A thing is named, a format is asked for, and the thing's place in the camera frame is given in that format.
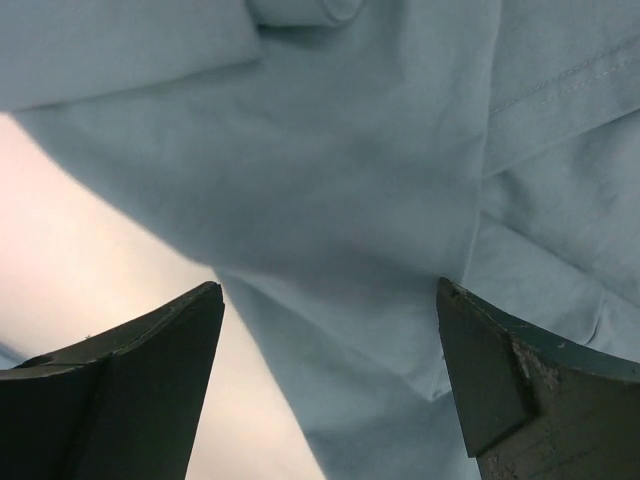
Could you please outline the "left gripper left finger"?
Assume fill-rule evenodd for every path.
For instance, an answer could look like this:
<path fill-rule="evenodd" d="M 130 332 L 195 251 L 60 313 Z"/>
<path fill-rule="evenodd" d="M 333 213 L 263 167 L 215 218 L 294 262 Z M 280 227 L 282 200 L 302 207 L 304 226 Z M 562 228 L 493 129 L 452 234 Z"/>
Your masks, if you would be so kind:
<path fill-rule="evenodd" d="M 206 282 L 1 374 L 5 480 L 185 477 L 224 315 Z"/>

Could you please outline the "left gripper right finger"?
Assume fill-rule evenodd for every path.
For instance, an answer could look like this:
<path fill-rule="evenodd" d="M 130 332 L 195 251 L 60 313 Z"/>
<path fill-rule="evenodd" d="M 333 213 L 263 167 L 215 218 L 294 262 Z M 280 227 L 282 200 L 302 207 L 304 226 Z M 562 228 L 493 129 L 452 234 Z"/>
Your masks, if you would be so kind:
<path fill-rule="evenodd" d="M 440 278 L 436 308 L 464 444 L 484 479 L 638 480 L 639 365 Z"/>

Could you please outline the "grey-blue t shirt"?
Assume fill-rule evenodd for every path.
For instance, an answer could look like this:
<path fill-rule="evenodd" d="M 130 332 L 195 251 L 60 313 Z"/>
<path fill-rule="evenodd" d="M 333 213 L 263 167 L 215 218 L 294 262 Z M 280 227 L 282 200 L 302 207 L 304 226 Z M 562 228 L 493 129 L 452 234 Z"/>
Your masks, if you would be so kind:
<path fill-rule="evenodd" d="M 329 479 L 475 479 L 448 277 L 639 357 L 635 1 L 5 1 L 1 108 L 221 280 Z"/>

